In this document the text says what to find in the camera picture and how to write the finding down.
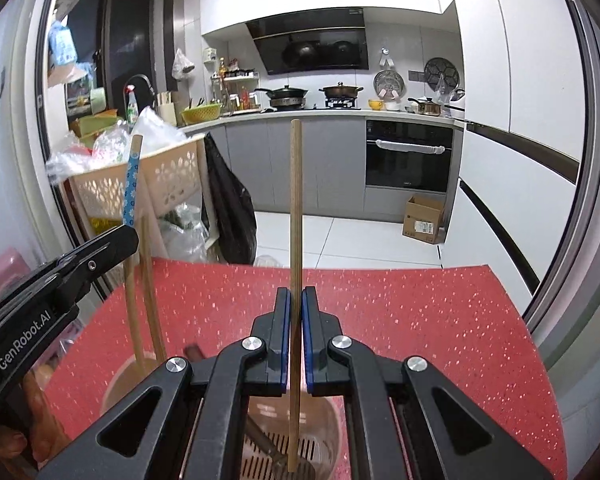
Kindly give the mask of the plain bamboo chopstick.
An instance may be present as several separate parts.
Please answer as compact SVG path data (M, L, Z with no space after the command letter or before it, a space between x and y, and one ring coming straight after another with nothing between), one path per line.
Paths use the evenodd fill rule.
M290 348L289 348L289 448L287 468L298 470L301 390L301 294L302 294L302 123L290 123Z

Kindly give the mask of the black kitchen faucet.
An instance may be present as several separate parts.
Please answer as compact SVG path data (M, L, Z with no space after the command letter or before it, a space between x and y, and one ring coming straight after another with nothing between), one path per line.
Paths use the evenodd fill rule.
M148 76L142 73L132 75L123 84L123 90L126 90L129 86L134 87L134 94L140 112L145 107L150 107L152 110L156 108L157 93Z

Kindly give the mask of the pink plastic stool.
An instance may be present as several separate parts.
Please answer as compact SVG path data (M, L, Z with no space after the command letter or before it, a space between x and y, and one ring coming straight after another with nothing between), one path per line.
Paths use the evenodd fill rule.
M0 293L31 272L30 266L16 248L9 247L0 255Z

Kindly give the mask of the beige utensil holder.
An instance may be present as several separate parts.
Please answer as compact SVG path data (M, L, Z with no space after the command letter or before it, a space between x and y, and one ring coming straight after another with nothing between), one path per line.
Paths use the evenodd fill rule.
M131 356L114 373L102 397L100 411L106 413L137 386L143 376ZM288 452L288 396L262 398L253 396L249 401L248 415L272 440L279 452ZM336 477L336 463L341 451L339 419L332 400L314 398L301 393L299 455L314 467L317 479ZM243 479L272 479L272 460L260 451L250 439L242 448Z

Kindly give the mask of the chopstick standing in holder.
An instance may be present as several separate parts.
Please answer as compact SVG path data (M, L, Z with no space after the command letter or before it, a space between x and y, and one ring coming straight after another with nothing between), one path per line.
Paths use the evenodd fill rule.
M149 219L147 216L140 218L140 266L142 270L144 305L149 326L152 346L159 362L166 360L166 346L164 345L162 328L157 308L156 286L154 280L154 266L152 265Z

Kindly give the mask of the beige plastic storage rack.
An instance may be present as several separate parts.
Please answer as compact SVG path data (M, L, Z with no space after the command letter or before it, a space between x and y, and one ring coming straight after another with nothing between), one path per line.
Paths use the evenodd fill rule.
M140 158L137 175L138 202L135 213L148 218L152 253L166 258L158 219L192 198L211 197L203 133ZM77 174L69 181L78 194L87 217L120 220L126 163Z

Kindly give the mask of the clear plastic bags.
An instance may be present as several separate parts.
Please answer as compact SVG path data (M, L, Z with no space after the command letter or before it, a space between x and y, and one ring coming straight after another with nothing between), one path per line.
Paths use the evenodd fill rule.
M143 137L142 155L186 140L180 129L165 122L150 107L145 107L133 125L118 119L96 138L90 148L69 132L60 144L60 150L53 152L45 163L47 179L51 185L60 185L78 174L127 162L134 134Z

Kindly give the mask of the cardboard box on floor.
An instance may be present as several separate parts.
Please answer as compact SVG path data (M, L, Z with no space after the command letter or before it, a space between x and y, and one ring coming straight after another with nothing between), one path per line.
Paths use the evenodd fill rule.
M422 195L412 196L406 203L402 234L413 240L434 244L442 222L444 203Z

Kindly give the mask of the black garbage bag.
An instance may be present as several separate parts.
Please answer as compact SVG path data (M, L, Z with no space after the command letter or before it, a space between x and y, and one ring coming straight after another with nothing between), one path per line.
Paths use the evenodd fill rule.
M252 266L257 252L257 219L251 195L227 166L210 133L204 137L204 150L220 253L227 263Z

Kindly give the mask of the black built-in oven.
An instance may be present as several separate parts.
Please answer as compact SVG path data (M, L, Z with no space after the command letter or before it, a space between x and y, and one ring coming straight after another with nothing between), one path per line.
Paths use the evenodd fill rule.
M412 122L366 122L367 186L444 193L453 129Z

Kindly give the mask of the yellow green bowl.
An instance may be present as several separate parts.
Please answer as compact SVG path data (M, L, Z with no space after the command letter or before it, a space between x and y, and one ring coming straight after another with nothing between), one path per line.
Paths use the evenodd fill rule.
M222 106L219 103L204 104L186 108L181 112L181 118L186 126L212 122L221 115Z

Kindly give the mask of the lidded pot on stove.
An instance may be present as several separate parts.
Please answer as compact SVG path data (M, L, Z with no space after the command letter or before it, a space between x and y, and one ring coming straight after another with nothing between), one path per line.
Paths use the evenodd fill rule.
M332 110L356 110L358 107L358 94L363 91L362 87L349 86L339 81L334 86L326 86L320 89L324 93L325 106Z

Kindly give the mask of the black wok on stove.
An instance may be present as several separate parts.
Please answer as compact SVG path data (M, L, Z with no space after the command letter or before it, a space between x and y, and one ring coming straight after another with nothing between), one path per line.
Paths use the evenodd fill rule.
M276 110L302 110L306 106L306 89L292 88L289 84L278 89L255 88L268 97L268 106Z

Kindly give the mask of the white refrigerator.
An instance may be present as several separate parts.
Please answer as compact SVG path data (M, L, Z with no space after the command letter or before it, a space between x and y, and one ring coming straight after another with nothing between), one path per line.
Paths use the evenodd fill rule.
M519 312L552 265L585 146L586 89L567 0L453 3L465 125L442 262L487 266Z

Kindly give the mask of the black range hood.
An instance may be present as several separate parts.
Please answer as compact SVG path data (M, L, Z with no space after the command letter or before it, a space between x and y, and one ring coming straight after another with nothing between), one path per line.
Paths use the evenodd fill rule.
M361 8L324 8L257 18L246 23L270 75L366 70Z

